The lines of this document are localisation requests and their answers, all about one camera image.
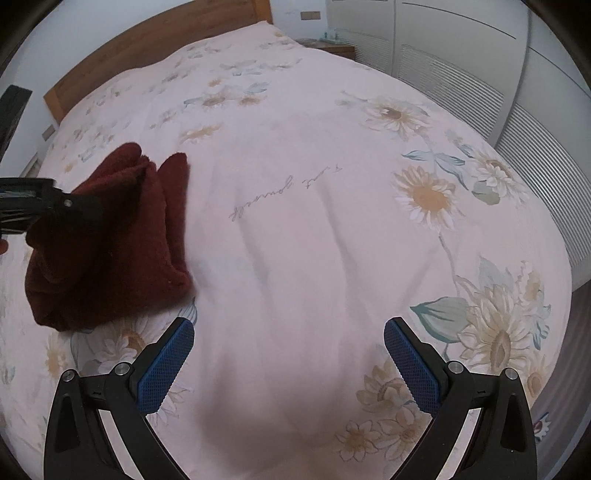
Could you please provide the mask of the wooden headboard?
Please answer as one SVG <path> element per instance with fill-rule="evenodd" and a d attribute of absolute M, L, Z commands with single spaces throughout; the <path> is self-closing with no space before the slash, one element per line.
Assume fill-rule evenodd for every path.
<path fill-rule="evenodd" d="M 67 72 L 45 95 L 60 123 L 88 94 L 120 73 L 149 66 L 181 47 L 256 24 L 273 23 L 269 0 L 190 1 L 120 33 Z"/>

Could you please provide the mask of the left wall switch plate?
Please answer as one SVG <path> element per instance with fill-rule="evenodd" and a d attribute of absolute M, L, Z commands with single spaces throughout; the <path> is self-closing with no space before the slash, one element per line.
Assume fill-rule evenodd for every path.
<path fill-rule="evenodd" d="M 53 125 L 50 125 L 49 127 L 47 127 L 43 131 L 42 138 L 45 142 L 47 142 L 54 134 L 55 134 L 55 127 Z"/>

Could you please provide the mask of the right wooden nightstand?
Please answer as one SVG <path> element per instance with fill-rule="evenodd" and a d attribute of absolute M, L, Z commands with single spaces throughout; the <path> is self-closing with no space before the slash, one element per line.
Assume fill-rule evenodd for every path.
<path fill-rule="evenodd" d="M 297 39 L 304 47 L 318 49 L 342 58 L 356 61 L 356 47 L 349 43 L 335 43 L 328 40 Z"/>

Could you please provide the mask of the floral pink bed duvet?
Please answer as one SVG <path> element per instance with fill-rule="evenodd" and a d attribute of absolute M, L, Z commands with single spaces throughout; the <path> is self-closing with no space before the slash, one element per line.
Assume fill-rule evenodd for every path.
<path fill-rule="evenodd" d="M 417 90 L 259 23 L 127 71 L 63 121 L 40 173 L 72 190 L 116 147 L 189 165 L 195 293 L 84 333 L 35 323 L 32 249 L 1 259 L 1 435 L 42 475 L 59 375 L 131 361 L 180 314 L 195 344 L 149 421 L 193 479 L 385 479 L 428 424 L 384 348 L 404 318 L 534 402 L 571 297 L 543 202 Z"/>

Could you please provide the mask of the white wardrobe with louvres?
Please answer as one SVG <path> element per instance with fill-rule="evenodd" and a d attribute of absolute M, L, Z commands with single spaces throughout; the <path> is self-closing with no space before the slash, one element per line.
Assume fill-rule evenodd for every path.
<path fill-rule="evenodd" d="M 590 278 L 590 89 L 521 1 L 331 1 L 329 38 L 472 126 L 549 208 Z"/>

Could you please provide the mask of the right wall switch plate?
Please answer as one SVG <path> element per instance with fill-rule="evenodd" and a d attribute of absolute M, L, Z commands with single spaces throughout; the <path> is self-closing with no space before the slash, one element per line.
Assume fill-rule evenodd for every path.
<path fill-rule="evenodd" d="M 318 21 L 322 19 L 322 12 L 318 10 L 301 11 L 301 21 Z"/>

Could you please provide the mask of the dark red knit sweater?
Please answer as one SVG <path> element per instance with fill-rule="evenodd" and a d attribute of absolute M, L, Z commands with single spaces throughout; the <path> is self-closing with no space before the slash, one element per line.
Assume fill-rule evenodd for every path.
<path fill-rule="evenodd" d="M 63 210 L 35 221 L 25 294 L 34 321 L 57 331 L 167 308 L 193 290 L 185 262 L 189 164 L 161 165 L 136 143 L 111 152 L 73 193 L 95 198 L 98 215 Z"/>

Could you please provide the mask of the wall switch plate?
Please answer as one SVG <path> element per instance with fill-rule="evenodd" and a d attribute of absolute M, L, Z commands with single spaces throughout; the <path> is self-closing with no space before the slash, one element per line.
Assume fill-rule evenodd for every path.
<path fill-rule="evenodd" d="M 53 125 L 50 125 L 49 127 L 47 127 L 43 131 L 42 138 L 45 142 L 47 142 L 54 134 L 55 134 L 55 127 Z"/>
<path fill-rule="evenodd" d="M 318 21 L 322 19 L 322 12 L 318 10 L 301 11 L 301 21 Z"/>

